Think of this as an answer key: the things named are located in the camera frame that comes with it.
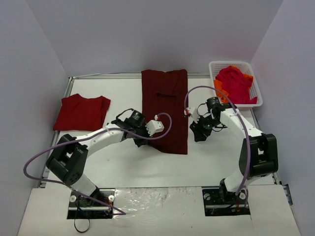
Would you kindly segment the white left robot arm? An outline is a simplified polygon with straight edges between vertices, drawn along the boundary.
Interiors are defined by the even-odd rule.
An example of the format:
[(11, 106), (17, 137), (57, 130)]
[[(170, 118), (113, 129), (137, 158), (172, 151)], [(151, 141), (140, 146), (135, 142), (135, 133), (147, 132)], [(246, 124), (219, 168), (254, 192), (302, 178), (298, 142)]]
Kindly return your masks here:
[(125, 120), (116, 117), (104, 128), (85, 136), (73, 137), (63, 135), (58, 144), (80, 140), (77, 143), (67, 144), (52, 151), (46, 167), (67, 187), (82, 193), (81, 200), (89, 206), (95, 205), (99, 200), (99, 188), (84, 174), (84, 168), (88, 157), (95, 152), (115, 143), (120, 143), (132, 138), (136, 145), (147, 143), (146, 140), (137, 138), (126, 130), (140, 136), (149, 137), (144, 124), (145, 116), (137, 110), (133, 110), (130, 117)]

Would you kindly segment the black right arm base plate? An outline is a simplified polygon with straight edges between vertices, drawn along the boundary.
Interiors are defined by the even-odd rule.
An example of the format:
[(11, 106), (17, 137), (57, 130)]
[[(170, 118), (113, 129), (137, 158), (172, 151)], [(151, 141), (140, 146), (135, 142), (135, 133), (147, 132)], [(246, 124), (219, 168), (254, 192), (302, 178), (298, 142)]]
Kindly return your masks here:
[(219, 187), (202, 188), (204, 213), (206, 217), (250, 215), (246, 197), (237, 197), (234, 193), (223, 200)]

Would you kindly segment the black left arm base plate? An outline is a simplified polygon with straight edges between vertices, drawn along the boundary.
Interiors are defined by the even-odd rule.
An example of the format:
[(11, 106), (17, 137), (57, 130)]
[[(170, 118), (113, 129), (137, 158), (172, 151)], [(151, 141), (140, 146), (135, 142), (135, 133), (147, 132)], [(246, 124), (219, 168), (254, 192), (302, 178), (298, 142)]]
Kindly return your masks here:
[(113, 210), (71, 191), (67, 219), (112, 219)]

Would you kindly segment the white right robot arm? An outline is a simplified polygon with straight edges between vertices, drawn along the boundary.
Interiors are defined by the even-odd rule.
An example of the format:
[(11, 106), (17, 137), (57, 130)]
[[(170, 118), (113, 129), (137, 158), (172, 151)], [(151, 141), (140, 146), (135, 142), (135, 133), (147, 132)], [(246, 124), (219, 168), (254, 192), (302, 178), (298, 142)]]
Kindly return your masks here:
[(201, 115), (198, 108), (186, 108), (184, 114), (192, 118), (189, 126), (195, 142), (203, 142), (222, 125), (242, 141), (236, 171), (221, 180), (218, 196), (224, 203), (235, 199), (253, 181), (273, 174), (279, 169), (277, 139), (266, 134), (247, 121), (230, 103), (220, 103), (217, 97), (209, 98), (207, 112)]

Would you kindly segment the dark maroon t shirt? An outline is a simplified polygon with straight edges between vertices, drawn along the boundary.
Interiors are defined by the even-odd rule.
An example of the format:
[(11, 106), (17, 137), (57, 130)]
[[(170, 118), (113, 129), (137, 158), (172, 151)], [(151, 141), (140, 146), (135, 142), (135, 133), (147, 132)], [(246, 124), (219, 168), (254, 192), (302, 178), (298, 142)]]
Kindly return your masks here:
[(144, 70), (141, 72), (142, 113), (146, 121), (159, 113), (172, 118), (169, 133), (158, 140), (149, 141), (153, 148), (169, 154), (188, 153), (188, 118), (184, 116), (184, 99), (188, 92), (188, 73)]

